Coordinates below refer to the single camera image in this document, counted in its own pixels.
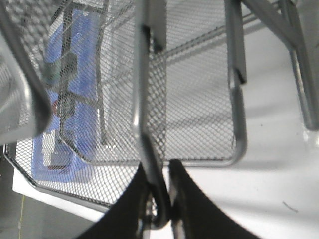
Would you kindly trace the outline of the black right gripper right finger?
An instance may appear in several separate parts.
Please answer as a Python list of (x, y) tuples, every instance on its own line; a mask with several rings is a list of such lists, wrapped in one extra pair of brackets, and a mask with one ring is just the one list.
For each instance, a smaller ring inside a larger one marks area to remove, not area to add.
[(168, 165), (171, 227), (175, 239), (257, 239), (219, 209), (197, 186), (183, 164)]

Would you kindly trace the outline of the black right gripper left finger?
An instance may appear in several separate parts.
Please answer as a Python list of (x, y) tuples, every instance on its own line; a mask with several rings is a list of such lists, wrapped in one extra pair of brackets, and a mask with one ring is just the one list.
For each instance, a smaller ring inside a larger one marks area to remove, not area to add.
[(152, 213), (152, 197), (158, 196), (160, 172), (155, 164), (141, 163), (126, 190), (105, 215), (79, 239), (143, 239), (145, 231), (160, 228), (160, 216)]

